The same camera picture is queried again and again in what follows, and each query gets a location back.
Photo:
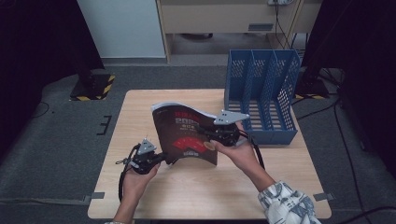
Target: white wall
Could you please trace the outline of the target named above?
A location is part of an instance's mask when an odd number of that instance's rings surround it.
[[[165,58],[155,0],[78,0],[102,58]]]

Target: wooden tabletop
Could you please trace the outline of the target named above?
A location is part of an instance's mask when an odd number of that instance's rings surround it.
[[[137,90],[128,91],[122,105],[102,171],[94,192],[104,192],[103,199],[92,199],[90,218],[113,218],[120,205],[118,184],[122,164],[133,146],[144,137],[158,147],[151,105],[178,101],[217,115],[223,108],[224,90]],[[287,146],[262,146],[267,172],[277,181],[307,194],[314,202],[317,217],[329,218],[332,211],[327,201],[316,202],[313,195],[322,193],[317,172],[299,132]],[[219,153],[218,165],[185,158],[175,165],[162,163],[158,174],[136,208],[134,218],[144,219],[264,219],[258,191],[251,181]]]

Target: patterned sleeve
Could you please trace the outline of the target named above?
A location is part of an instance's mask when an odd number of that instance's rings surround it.
[[[259,193],[259,201],[269,223],[319,224],[314,204],[304,193],[293,190],[283,181]]]

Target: person's left hand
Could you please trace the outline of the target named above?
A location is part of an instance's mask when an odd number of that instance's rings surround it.
[[[148,174],[140,175],[133,169],[130,169],[126,174],[123,181],[123,197],[134,197],[140,199],[146,189],[149,181],[154,177],[158,169],[160,168],[160,163],[155,165]]]

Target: magazine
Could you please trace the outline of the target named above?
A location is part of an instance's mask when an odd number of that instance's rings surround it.
[[[186,157],[200,158],[215,165],[218,152],[197,126],[215,131],[216,116],[178,102],[164,102],[151,107],[154,125],[164,153],[166,164]]]

